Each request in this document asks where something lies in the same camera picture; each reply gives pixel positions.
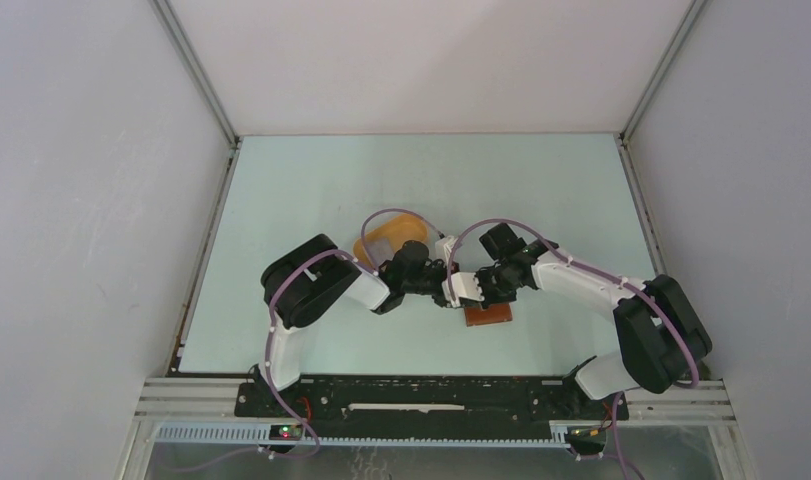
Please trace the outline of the brown leather card holder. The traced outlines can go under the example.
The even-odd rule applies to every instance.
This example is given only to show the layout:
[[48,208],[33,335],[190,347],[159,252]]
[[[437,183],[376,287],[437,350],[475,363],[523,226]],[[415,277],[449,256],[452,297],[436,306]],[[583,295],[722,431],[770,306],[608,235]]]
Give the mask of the brown leather card holder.
[[468,327],[501,324],[513,320],[513,313],[509,304],[495,304],[487,308],[479,306],[466,307],[464,316]]

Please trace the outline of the orange plastic card tray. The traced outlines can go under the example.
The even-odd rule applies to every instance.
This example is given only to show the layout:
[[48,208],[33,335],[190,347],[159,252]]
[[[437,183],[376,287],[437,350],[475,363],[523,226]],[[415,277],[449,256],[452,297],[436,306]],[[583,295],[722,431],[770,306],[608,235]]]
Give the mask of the orange plastic card tray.
[[408,241],[426,244],[430,229],[435,227],[415,212],[400,208],[382,209],[370,214],[362,222],[352,253],[362,264],[378,268],[367,256],[369,242],[386,238],[395,254]]

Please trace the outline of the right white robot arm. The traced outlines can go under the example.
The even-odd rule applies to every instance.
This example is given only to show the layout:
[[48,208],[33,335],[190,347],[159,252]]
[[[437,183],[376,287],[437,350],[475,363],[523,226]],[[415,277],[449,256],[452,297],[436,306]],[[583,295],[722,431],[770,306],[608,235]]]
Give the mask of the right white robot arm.
[[511,301],[528,287],[562,295],[612,321],[617,350],[584,361],[565,377],[569,385],[562,402],[572,416],[591,416],[604,398],[618,392],[661,394],[673,386],[697,386],[699,364],[713,343],[674,278],[618,277],[574,258],[552,241],[528,242],[505,222],[479,241],[494,262],[477,273],[485,299]]

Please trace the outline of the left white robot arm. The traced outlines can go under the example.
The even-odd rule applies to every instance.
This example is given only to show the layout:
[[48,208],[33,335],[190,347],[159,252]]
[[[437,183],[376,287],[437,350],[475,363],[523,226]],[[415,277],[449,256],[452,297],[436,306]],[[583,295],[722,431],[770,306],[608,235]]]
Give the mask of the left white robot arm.
[[258,402],[273,416],[285,416],[297,403],[293,386],[301,376],[305,330],[341,298],[358,302],[375,314],[386,314],[407,296],[429,297],[449,307],[444,286],[447,265],[432,259],[426,243],[409,239],[378,269],[359,263],[319,234],[290,251],[262,273],[270,320],[264,357],[259,364],[266,380]]

